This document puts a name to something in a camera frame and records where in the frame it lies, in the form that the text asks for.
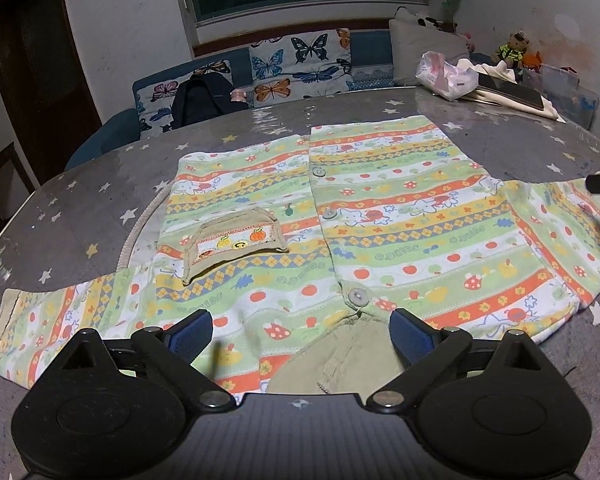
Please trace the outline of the grey pillow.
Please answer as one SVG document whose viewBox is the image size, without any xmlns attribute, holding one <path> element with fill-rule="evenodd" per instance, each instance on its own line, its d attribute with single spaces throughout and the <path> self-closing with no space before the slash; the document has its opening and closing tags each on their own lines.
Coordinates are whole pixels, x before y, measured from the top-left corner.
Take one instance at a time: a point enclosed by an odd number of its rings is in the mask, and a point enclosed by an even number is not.
<svg viewBox="0 0 600 480">
<path fill-rule="evenodd" d="M 404 6 L 396 10 L 389 21 L 389 32 L 396 86 L 417 84 L 416 68 L 426 52 L 441 53 L 451 64 L 456 64 L 461 58 L 469 58 L 463 36 L 442 32 L 434 26 L 422 26 L 418 17 Z"/>
</svg>

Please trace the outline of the teddy bear toy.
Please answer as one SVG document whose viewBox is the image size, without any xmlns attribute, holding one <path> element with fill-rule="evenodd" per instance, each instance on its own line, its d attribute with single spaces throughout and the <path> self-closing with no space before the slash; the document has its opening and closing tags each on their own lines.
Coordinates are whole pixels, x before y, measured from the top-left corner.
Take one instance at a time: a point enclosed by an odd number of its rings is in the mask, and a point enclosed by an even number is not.
<svg viewBox="0 0 600 480">
<path fill-rule="evenodd" d="M 504 62 L 509 68 L 516 68 L 526 54 L 529 44 L 530 41 L 525 32 L 522 30 L 512 32 L 506 44 L 502 44 L 496 50 L 496 58 Z"/>
</svg>

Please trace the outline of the dark backpack on sofa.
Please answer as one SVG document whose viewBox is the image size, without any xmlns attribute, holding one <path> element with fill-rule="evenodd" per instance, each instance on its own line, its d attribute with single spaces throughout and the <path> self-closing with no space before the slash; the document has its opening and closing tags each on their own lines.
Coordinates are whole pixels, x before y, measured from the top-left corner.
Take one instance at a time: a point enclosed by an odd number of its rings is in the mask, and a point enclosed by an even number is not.
<svg viewBox="0 0 600 480">
<path fill-rule="evenodd" d="M 193 74 L 178 87 L 171 106 L 171 128 L 246 110 L 244 94 L 220 74 Z"/>
</svg>

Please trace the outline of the grey star-pattern tablecloth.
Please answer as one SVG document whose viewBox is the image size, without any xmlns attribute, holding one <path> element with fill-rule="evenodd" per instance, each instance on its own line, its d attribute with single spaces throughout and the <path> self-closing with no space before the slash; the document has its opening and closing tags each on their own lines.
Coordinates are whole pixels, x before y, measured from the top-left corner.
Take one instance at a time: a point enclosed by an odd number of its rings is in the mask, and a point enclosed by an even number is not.
<svg viewBox="0 0 600 480">
<path fill-rule="evenodd" d="M 475 162 L 500 179 L 528 182 L 584 177 L 600 170 L 600 136 L 578 126 L 469 102 L 446 102 L 428 91 L 352 92 L 245 110 L 163 133 L 110 152 L 46 182 L 12 218 L 0 238 L 0 302 L 7 287 L 39 292 L 114 272 L 135 219 L 169 182 L 185 153 L 228 151 L 312 126 L 378 122 L 423 114 Z M 600 310 L 583 310 L 542 345 L 588 407 L 590 446 L 578 475 L 600 479 Z M 0 377 L 0 479 L 20 479 L 10 419 L 26 392 Z"/>
</svg>

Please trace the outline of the colourful striped child's garment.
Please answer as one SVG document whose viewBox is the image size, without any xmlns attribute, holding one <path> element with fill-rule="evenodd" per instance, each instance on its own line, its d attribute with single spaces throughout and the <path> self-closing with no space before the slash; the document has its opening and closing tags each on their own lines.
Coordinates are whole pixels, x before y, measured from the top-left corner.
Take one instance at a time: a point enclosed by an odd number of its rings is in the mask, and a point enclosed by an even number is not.
<svg viewBox="0 0 600 480">
<path fill-rule="evenodd" d="M 1 376 L 31 387 L 82 328 L 125 338 L 204 309 L 213 347 L 196 367 L 234 396 L 283 391 L 355 318 L 373 325 L 358 350 L 386 365 L 396 309 L 541 341 L 600 293 L 600 195 L 494 178 L 425 116 L 190 153 L 158 203 L 154 250 L 126 269 L 4 293 Z"/>
</svg>

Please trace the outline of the blue butterfly-pattern sofa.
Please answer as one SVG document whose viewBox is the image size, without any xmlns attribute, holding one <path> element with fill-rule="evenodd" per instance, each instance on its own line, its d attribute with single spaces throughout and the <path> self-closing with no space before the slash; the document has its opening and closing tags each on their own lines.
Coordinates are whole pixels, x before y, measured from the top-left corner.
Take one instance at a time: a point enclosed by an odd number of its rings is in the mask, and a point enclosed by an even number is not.
<svg viewBox="0 0 600 480">
<path fill-rule="evenodd" d="M 393 85 L 388 30 L 299 32 L 210 54 L 132 84 L 135 106 L 114 115 L 71 156 L 69 169 L 172 129 L 176 92 L 195 74 L 218 74 L 251 107 Z"/>
</svg>

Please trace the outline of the black tablet on table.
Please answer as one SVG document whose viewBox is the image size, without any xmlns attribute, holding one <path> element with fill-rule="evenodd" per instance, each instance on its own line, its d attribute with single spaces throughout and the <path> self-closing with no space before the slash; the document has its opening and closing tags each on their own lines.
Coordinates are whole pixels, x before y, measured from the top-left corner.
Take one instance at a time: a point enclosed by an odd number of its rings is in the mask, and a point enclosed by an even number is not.
<svg viewBox="0 0 600 480">
<path fill-rule="evenodd" d="M 493 78 L 490 75 L 478 75 L 478 89 L 491 91 L 498 96 L 505 96 L 519 104 L 524 104 L 542 110 L 544 107 L 542 96 L 539 92 L 500 78 Z"/>
</svg>

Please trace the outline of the pink white plastic bag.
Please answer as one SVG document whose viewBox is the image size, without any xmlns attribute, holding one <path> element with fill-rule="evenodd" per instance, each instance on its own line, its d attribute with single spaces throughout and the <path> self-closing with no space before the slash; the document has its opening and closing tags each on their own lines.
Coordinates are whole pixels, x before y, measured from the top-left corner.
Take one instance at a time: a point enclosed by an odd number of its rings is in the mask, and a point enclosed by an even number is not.
<svg viewBox="0 0 600 480">
<path fill-rule="evenodd" d="M 446 62 L 443 54 L 425 52 L 416 68 L 416 80 L 436 96 L 457 101 L 475 91 L 479 74 L 471 67 L 461 68 Z"/>
</svg>

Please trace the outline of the clear plastic storage box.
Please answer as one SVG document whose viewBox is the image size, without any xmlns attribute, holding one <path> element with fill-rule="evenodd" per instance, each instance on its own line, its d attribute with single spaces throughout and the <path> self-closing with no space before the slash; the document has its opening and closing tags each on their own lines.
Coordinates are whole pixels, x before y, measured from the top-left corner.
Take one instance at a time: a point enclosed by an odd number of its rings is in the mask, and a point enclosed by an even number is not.
<svg viewBox="0 0 600 480">
<path fill-rule="evenodd" d="M 539 91 L 553 103 L 563 118 L 568 118 L 586 130 L 591 129 L 600 107 L 600 97 L 581 84 L 573 70 L 545 64 L 533 70 L 524 68 L 522 84 Z"/>
</svg>

